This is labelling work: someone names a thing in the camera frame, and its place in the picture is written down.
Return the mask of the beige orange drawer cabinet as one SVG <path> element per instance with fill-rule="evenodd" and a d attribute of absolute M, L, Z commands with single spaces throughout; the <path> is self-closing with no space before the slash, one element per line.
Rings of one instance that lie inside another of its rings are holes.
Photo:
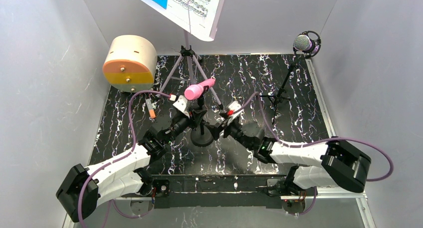
<path fill-rule="evenodd" d="M 106 80 L 116 89 L 135 93 L 155 83 L 158 55 L 153 44 L 138 35 L 113 39 L 102 67 Z"/>

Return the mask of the purple tripod music stand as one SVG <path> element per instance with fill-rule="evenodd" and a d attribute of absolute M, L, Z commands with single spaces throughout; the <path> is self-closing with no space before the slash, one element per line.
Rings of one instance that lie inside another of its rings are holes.
<path fill-rule="evenodd" d="M 192 49 L 192 46 L 190 45 L 190 42 L 189 42 L 189 33 L 186 30 L 184 30 L 184 39 L 185 39 L 185 45 L 181 46 L 180 55 L 177 58 L 168 76 L 166 77 L 164 83 L 161 85 L 159 90 L 160 92 L 164 91 L 164 89 L 166 88 L 166 86 L 168 85 L 171 79 L 185 81 L 185 82 L 188 82 L 189 85 L 195 84 L 195 82 L 197 81 L 195 71 L 199 71 L 203 79 L 205 80 L 208 79 L 199 61 L 201 57 Z M 182 63 L 184 59 L 187 61 L 189 78 L 182 79 L 179 77 L 174 77 L 173 74 L 175 73 L 176 69 L 179 67 L 179 65 Z"/>

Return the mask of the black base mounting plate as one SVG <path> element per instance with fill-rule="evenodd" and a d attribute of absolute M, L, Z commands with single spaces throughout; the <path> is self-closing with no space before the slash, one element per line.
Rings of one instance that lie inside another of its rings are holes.
<path fill-rule="evenodd" d="M 285 185 L 283 175 L 153 175 L 144 195 L 158 209 L 179 207 L 265 207 L 303 212 L 317 194 Z"/>

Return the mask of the white sheet music book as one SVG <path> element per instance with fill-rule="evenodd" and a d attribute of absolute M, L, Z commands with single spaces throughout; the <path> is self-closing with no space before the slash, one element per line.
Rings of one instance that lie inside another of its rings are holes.
<path fill-rule="evenodd" d="M 214 41 L 225 0 L 140 0 L 201 41 Z"/>

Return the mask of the black tripod microphone stand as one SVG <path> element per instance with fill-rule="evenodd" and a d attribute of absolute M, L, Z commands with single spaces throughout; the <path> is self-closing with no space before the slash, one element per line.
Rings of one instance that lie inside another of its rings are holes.
<path fill-rule="evenodd" d="M 293 61 L 288 64 L 288 73 L 284 78 L 284 81 L 282 83 L 282 85 L 279 87 L 277 93 L 274 95 L 260 95 L 260 98 L 267 98 L 270 103 L 271 103 L 271 107 L 274 108 L 274 113 L 273 113 L 273 117 L 272 117 L 272 124 L 274 124 L 275 119 L 276 119 L 276 114 L 278 111 L 278 105 L 283 101 L 283 100 L 287 100 L 290 101 L 289 97 L 283 96 L 283 93 L 286 92 L 285 86 L 290 78 L 290 75 L 292 74 L 293 70 L 297 67 L 298 65 L 298 57 L 297 55 L 294 56 Z"/>

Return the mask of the aluminium frame rail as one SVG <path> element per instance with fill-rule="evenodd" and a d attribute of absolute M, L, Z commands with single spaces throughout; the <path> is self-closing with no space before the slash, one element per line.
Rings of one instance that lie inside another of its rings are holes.
<path fill-rule="evenodd" d="M 307 65 L 310 77 L 313 82 L 314 90 L 315 90 L 317 100 L 323 115 L 323 119 L 324 119 L 324 123 L 327 129 L 328 135 L 330 137 L 335 136 L 336 135 L 335 129 L 333 127 L 312 60 L 306 59 L 305 61 L 306 61 L 306 65 Z M 341 189 L 340 187 L 318 187 L 317 198 L 319 199 L 355 199 L 364 227 L 365 228 L 376 227 L 369 205 L 368 205 L 368 197 L 365 192 L 361 194 L 357 194 L 357 193 L 345 191 Z"/>

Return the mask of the black round-base desktop mic stand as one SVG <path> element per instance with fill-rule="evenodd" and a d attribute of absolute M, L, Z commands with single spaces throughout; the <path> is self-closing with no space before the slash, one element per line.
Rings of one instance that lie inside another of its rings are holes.
<path fill-rule="evenodd" d="M 204 109 L 204 103 L 205 100 L 204 96 L 202 95 L 197 99 L 197 107 L 195 107 L 193 111 Z M 204 119 L 201 121 L 198 127 L 193 128 L 191 131 L 191 141 L 195 146 L 198 147 L 206 147 L 214 141 L 210 131 L 204 127 L 203 122 L 205 122 Z"/>

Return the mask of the pink microphone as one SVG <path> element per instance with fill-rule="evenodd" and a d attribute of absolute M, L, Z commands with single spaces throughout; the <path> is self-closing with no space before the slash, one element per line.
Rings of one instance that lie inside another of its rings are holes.
<path fill-rule="evenodd" d="M 215 84 L 214 78 L 209 78 L 201 83 L 190 85 L 185 91 L 184 96 L 188 100 L 200 98 L 205 92 L 209 91 Z"/>

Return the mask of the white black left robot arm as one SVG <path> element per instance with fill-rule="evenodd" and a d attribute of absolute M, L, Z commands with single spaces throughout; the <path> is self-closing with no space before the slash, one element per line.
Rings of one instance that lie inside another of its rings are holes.
<path fill-rule="evenodd" d="M 170 143 L 188 128 L 200 124 L 207 110 L 177 111 L 173 117 L 159 116 L 135 147 L 106 161 L 84 167 L 73 166 L 56 192 L 66 213 L 75 223 L 89 217 L 102 203 L 121 195 L 139 193 L 148 179 L 139 170 L 167 153 Z"/>

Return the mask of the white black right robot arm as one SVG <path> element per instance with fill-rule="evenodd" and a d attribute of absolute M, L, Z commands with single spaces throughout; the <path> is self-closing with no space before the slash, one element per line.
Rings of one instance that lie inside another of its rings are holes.
<path fill-rule="evenodd" d="M 319 186 L 339 186 L 353 193 L 365 189 L 371 158 L 347 141 L 331 138 L 312 145 L 281 144 L 266 137 L 264 129 L 255 122 L 241 125 L 234 120 L 205 126 L 215 140 L 231 136 L 262 163 L 291 164 L 287 175 L 268 191 L 287 195 Z"/>

